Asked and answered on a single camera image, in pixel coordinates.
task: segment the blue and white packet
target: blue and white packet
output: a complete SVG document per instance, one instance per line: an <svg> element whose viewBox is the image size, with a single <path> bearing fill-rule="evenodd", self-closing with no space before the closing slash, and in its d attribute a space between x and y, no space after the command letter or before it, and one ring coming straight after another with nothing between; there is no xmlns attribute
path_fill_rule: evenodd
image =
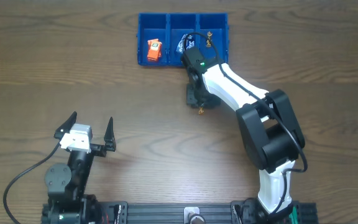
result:
<svg viewBox="0 0 358 224"><path fill-rule="evenodd" d="M183 54L183 39L186 37L186 35L187 34L183 34L183 37L181 37L181 39L179 41L179 44L178 44L178 47L176 50L179 54ZM194 37L192 35L188 36L187 40L186 40L186 50L194 47L194 44L195 44Z"/></svg>

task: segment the tabletop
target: tabletop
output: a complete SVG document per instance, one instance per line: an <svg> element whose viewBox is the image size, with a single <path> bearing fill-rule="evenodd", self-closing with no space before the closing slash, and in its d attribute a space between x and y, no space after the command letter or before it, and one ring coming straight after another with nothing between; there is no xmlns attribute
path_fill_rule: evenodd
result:
<svg viewBox="0 0 358 224"><path fill-rule="evenodd" d="M95 158L86 188L100 201L257 196L230 107L200 116L185 69L137 64L140 12L228 13L229 65L285 91L305 135L309 170L291 175L293 200L316 202L321 223L358 222L358 0L0 0L0 223L11 222L6 185L50 153L73 111L96 143L114 118L117 151ZM12 186L20 222L39 223L45 171L67 159L60 150Z"/></svg>

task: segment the robotic arm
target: robotic arm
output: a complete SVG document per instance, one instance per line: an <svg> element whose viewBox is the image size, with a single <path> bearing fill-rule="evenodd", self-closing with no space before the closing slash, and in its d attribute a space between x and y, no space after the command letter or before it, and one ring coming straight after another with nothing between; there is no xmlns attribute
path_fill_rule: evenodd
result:
<svg viewBox="0 0 358 224"><path fill-rule="evenodd" d="M196 47L186 50L181 60L190 81L187 87L189 105L195 108L214 108L222 99L236 112L244 147L251 161L259 169L260 190L257 203L264 213L261 214L262 219L279 220L288 215L292 210L289 193L290 172L284 177L283 172L294 166L298 151L290 136L278 124L264 128L263 122L272 119L269 111L240 86L251 91L273 109L303 148L305 139L287 95L281 90L269 93L251 85L236 75L228 64L219 59L205 59ZM219 63L226 74L223 74ZM280 205L284 191L285 198Z"/></svg>

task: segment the black cable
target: black cable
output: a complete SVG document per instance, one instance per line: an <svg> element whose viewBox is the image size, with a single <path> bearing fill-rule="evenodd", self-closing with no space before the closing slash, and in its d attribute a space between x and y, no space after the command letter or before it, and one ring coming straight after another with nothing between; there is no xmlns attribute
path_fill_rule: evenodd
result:
<svg viewBox="0 0 358 224"><path fill-rule="evenodd" d="M303 150L301 148L301 146L299 145L299 143L296 141L296 139L293 137L292 133L290 132L290 130L288 130L288 128L283 124L283 121L278 117L278 115L274 112L273 109L271 109L262 99L260 99L257 95L255 95L253 92L249 91L248 89L246 89L245 87L243 87L242 85L240 85L240 83L236 82L234 79L232 79L229 75L227 75L227 73L223 70L222 68L222 63L219 61L219 52L216 49L215 45L213 44L212 40L205 34L199 33L199 32L191 32L189 34L186 35L186 37L183 39L183 52L185 51L185 45L186 45L186 41L189 35L192 34L196 34L196 35L200 35L202 37L204 37L205 39L209 40L209 43L211 44L212 48L215 51L215 59L218 62L219 68L223 74L224 77L226 77L227 79L229 79L230 81L232 81L234 84L236 84L238 87L240 87L242 90L244 90L246 93L248 93L248 95L252 96L253 98L255 98L255 100L257 100L259 102L260 105L262 105L264 107L265 110L268 111L268 113L270 114L270 116L275 119L277 121L277 123L280 125L280 127L284 130L284 132L286 132L288 134L288 136L291 138L294 146L296 147L296 150L298 151L299 155L302 158L302 162L303 162L303 169L285 169L282 172L283 175L283 180L284 180L284 191L283 191L283 195L280 199L280 202L278 203L277 207L274 209L274 211L270 214L273 215L277 212L277 210L281 207L282 203L285 200L285 194L287 193L287 172L306 172L306 170L308 169L308 161L306 160L306 156L303 153Z"/></svg>
<svg viewBox="0 0 358 224"><path fill-rule="evenodd" d="M19 179L21 178L24 174L32 171L34 168L38 167L39 165L43 164L45 161L47 161L49 158L51 158L56 150L59 148L60 143L58 142L55 146L55 148L52 150L52 152L45 157L44 159L42 159L41 161L39 161L38 163L32 165L30 168L26 169L25 171L21 172L19 175L17 175L15 178L13 178L13 180L11 180L11 182L6 186L5 192L4 192L4 197L3 197L3 202L4 202L4 208L5 211L7 213L7 215L9 215L9 217L11 218L11 220L15 223L15 224L20 224L19 221L17 221L17 219L12 215L11 211L9 210L9 207L7 206L7 202L6 202L6 197L7 197L7 193L9 191L9 189L12 187L12 185Z"/></svg>

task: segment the blue plastic bin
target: blue plastic bin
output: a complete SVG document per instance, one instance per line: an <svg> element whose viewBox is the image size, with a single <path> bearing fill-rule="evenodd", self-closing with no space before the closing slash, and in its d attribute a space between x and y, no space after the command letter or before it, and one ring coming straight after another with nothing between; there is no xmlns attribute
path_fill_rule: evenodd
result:
<svg viewBox="0 0 358 224"><path fill-rule="evenodd" d="M229 58L229 27L227 13L140 13L137 32L137 62L144 66L181 66L181 54L176 52L183 34L200 32L213 34L212 41L225 62ZM147 61L149 46L147 41L159 39L162 43L162 56L158 62ZM215 56L212 47L206 46L206 39L195 35L195 47L206 58Z"/></svg>

